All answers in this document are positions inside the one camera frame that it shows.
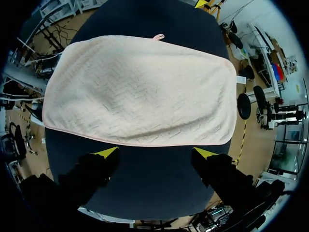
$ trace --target pink towel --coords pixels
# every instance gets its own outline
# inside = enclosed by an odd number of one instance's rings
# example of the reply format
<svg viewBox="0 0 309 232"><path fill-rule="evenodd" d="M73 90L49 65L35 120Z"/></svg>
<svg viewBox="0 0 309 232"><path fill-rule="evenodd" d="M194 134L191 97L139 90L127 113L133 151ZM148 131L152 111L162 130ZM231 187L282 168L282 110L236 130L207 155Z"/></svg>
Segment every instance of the pink towel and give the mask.
<svg viewBox="0 0 309 232"><path fill-rule="evenodd" d="M236 108L229 60L154 39L101 36L64 50L43 122L119 145L221 145L233 135Z"/></svg>

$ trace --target metal rack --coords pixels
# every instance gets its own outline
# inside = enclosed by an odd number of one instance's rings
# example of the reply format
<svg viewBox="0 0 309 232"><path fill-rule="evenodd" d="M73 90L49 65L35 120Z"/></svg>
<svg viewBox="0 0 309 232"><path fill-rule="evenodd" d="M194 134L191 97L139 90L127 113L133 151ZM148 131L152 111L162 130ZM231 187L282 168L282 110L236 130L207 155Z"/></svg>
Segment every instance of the metal rack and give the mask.
<svg viewBox="0 0 309 232"><path fill-rule="evenodd" d="M63 10L64 8L68 8L69 10L63 14L59 14L59 16L57 16L56 14L58 12L62 12L61 10ZM46 2L44 2L41 7L40 7L40 14L42 16L42 18L45 18L47 15L50 15L50 18L57 22L63 18L69 17L69 16L76 16L76 12L80 10L82 12L81 9L81 5L80 5L80 1L79 0L48 0ZM48 27L50 25L50 22L45 22L45 25Z"/></svg>

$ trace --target white box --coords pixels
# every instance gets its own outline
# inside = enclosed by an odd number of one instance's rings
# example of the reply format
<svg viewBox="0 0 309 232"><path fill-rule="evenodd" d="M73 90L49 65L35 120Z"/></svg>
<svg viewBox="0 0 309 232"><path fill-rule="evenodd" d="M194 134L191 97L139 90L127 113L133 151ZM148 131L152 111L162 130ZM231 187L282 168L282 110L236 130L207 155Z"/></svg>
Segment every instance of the white box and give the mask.
<svg viewBox="0 0 309 232"><path fill-rule="evenodd" d="M54 21L57 21L59 18L63 17L69 10L70 7L68 5L63 6L61 10L54 13Z"/></svg>
<svg viewBox="0 0 309 232"><path fill-rule="evenodd" d="M236 59L238 60L243 60L243 59L248 59L249 56L246 52L246 50L243 48L243 49L239 49L238 47L235 46L235 44L231 44L230 46L231 48L231 51L233 53L233 57L235 57Z"/></svg>
<svg viewBox="0 0 309 232"><path fill-rule="evenodd" d="M50 13L56 6L58 5L57 1L51 1L50 3L48 3L43 9L41 9L42 13L44 15L47 15L48 13Z"/></svg>
<svg viewBox="0 0 309 232"><path fill-rule="evenodd" d="M99 4L99 5L102 5L106 2L107 2L107 0L97 0L97 4Z"/></svg>
<svg viewBox="0 0 309 232"><path fill-rule="evenodd" d="M89 6L93 6L96 3L96 0L84 0L81 2L81 4L84 7L89 7Z"/></svg>

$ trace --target white shelf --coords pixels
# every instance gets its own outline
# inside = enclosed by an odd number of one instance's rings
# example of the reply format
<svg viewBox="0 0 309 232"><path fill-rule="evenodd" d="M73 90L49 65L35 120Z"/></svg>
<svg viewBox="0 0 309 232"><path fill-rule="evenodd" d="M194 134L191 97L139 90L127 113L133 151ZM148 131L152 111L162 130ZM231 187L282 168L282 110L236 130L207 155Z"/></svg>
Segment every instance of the white shelf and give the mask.
<svg viewBox="0 0 309 232"><path fill-rule="evenodd" d="M82 10L87 11L87 10L90 10L90 9L99 8L101 5L103 5L103 4L95 4L95 5L92 5L92 6L82 7Z"/></svg>
<svg viewBox="0 0 309 232"><path fill-rule="evenodd" d="M68 2L64 2L62 4L59 4L58 6L56 6L55 8L53 8L48 14L50 14L51 12L56 11L57 9L59 9L60 7L63 7L64 5L68 4Z"/></svg>
<svg viewBox="0 0 309 232"><path fill-rule="evenodd" d="M42 6L40 6L40 9L44 8L45 6L47 6L52 0L49 0L47 2L45 2Z"/></svg>

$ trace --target wooden floor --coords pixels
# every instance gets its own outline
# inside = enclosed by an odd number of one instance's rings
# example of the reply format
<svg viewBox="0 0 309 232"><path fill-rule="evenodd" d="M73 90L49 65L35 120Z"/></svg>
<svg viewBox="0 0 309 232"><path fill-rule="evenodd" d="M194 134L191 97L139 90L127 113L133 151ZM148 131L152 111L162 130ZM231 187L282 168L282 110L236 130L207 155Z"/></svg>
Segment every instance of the wooden floor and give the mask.
<svg viewBox="0 0 309 232"><path fill-rule="evenodd" d="M77 15L73 18L67 18L63 21L59 22L59 25L67 28L67 29L75 29L78 30L82 24L90 17L93 11L88 11L83 14ZM74 30L66 30L68 33L68 39L72 39L76 31ZM61 43L63 46L66 46L66 39L61 37ZM53 48L50 47L49 43L46 39L43 38L41 34L38 34L34 38L34 49L43 54L51 53ZM234 64L236 70L238 71L241 63L236 60L231 50L228 48L230 60ZM265 84L259 78L259 76L255 73L255 81L257 85L265 88ZM237 94L244 92L244 85L237 85ZM252 91L253 83L248 82L247 91ZM240 163L238 165L238 169L245 174L250 174L256 180L257 177L268 168L272 156L272 152L275 144L276 130L262 130L256 122L255 112L257 109L256 103L252 104L252 114L251 117L247 120L246 134L244 138L244 146L240 159ZM22 132L25 133L25 128L27 126L27 122L25 122L20 115L23 115L25 118L29 118L29 112L22 112L20 110L11 110L7 111L7 123L9 121L14 122L15 124L19 124L22 128ZM236 159L241 150L242 138L244 133L244 125L245 121L242 120L239 116L237 118L236 128L232 137L231 147L228 154ZM21 166L23 169L24 176L29 176L31 174L35 174L39 176L44 173L52 178L48 157L46 153L46 146L42 143L42 138L44 138L44 128L38 126L34 123L31 124L31 131L36 136L35 140L31 141L31 145L33 150L38 152L38 155L27 153L27 157L24 161L22 161ZM219 200L218 196L214 194L213 198L209 202L208 206L213 205ZM173 223L174 228L179 228L187 224L190 217L184 217Z"/></svg>

